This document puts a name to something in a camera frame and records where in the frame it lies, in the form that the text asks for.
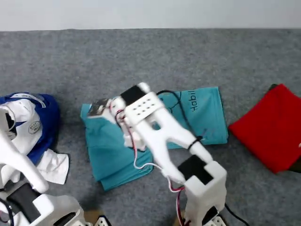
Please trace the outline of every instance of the black plastic part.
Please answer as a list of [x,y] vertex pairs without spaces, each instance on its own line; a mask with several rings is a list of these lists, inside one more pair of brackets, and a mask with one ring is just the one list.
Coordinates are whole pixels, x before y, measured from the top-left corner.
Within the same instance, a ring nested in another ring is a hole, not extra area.
[[196,155],[192,155],[189,159],[182,162],[178,166],[179,171],[184,175],[185,180],[195,175],[204,185],[208,184],[213,177],[204,169],[206,163],[198,158]]
[[30,184],[26,183],[7,197],[7,202],[14,213],[22,212],[29,223],[32,223],[40,216],[39,211],[32,203],[41,194],[34,191]]
[[210,210],[208,210],[208,212],[204,216],[204,219],[202,221],[202,225],[207,224],[211,219],[213,219],[217,215],[218,215],[218,211],[217,211],[216,207],[214,207],[214,206],[211,207]]
[[69,213],[65,216],[63,216],[62,218],[58,219],[53,225],[54,226],[64,226],[65,224],[67,224],[72,218],[74,218],[76,215],[75,212]]
[[133,86],[127,91],[121,94],[122,99],[126,102],[126,105],[129,106],[134,103],[136,100],[142,98],[146,93],[144,93],[138,86]]

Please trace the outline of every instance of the logo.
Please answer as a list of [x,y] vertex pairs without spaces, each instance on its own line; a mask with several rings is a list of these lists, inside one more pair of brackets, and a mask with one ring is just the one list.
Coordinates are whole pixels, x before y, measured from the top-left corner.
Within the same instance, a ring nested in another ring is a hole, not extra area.
[[28,128],[28,132],[30,134],[35,134],[36,132],[39,131],[39,129],[41,128],[41,123],[40,121],[34,121],[30,127]]

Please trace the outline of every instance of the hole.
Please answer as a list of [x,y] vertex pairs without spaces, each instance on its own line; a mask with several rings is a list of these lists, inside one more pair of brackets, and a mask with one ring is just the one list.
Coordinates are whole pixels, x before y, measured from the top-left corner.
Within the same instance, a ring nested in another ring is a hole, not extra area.
[[155,121],[152,123],[151,127],[154,129],[154,130],[159,130],[161,129],[160,125]]

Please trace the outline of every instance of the white fabric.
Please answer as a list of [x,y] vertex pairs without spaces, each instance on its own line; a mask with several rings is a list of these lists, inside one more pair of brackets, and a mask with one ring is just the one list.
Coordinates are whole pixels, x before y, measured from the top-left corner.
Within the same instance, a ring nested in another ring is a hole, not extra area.
[[63,185],[69,170],[69,156],[48,149],[44,152],[37,169],[46,181]]

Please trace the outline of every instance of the black wire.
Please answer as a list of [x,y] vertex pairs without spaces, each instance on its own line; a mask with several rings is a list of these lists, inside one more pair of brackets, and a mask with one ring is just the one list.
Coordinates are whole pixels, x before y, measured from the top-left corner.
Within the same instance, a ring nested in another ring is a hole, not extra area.
[[[186,122],[186,124],[187,124],[187,126],[188,126],[188,128],[189,128],[189,130],[191,131],[191,133],[196,137],[196,140],[193,141],[193,142],[189,145],[189,147],[188,147],[188,150],[189,150],[196,142],[200,142],[200,140],[202,139],[202,136],[197,136],[197,135],[195,134],[195,132],[194,132],[192,126],[190,125],[190,123],[189,123],[189,121],[188,121],[188,119],[187,119],[187,117],[186,117],[186,114],[185,114],[183,105],[182,105],[182,103],[181,103],[181,99],[178,97],[178,95],[177,95],[175,92],[170,91],[170,90],[162,90],[162,91],[160,91],[160,92],[157,93],[157,96],[160,95],[160,94],[162,94],[162,93],[171,93],[171,94],[173,94],[173,95],[175,96],[175,98],[177,98],[178,104],[179,104],[179,106],[180,106],[180,109],[181,109],[181,112],[182,112],[182,115],[183,115],[183,118],[184,118],[184,120],[185,120],[185,122]],[[226,207],[226,209],[229,211],[229,213],[230,213],[232,216],[234,216],[237,220],[243,222],[246,226],[250,226],[245,220],[243,220],[242,218],[240,218],[239,216],[237,216],[235,213],[233,213],[233,211],[229,208],[229,206],[228,206],[226,203],[225,203],[225,207]]]
[[243,222],[246,226],[250,226],[244,219],[240,218],[239,216],[237,216],[235,213],[233,213],[232,210],[230,210],[229,206],[225,203],[225,207],[227,209],[227,211],[229,211],[229,213],[234,216],[237,220],[240,220],[241,222]]
[[6,209],[8,211],[10,226],[15,226],[13,211],[11,210],[9,204],[1,198],[0,198],[0,202],[6,207]]
[[160,91],[160,92],[157,93],[157,96],[160,95],[160,94],[162,94],[162,93],[171,93],[171,94],[173,94],[173,95],[175,96],[175,98],[177,98],[178,104],[179,104],[179,106],[180,106],[180,109],[181,109],[183,118],[184,118],[184,120],[185,120],[185,122],[186,122],[186,124],[187,124],[187,126],[188,126],[188,129],[190,130],[190,132],[191,132],[195,137],[197,137],[197,135],[195,134],[195,132],[194,132],[192,126],[190,125],[190,123],[189,123],[189,121],[188,121],[188,119],[187,119],[187,117],[186,117],[186,114],[185,114],[183,105],[182,105],[182,103],[181,103],[181,99],[178,97],[178,95],[177,95],[175,92],[170,91],[170,90],[162,90],[162,91]]

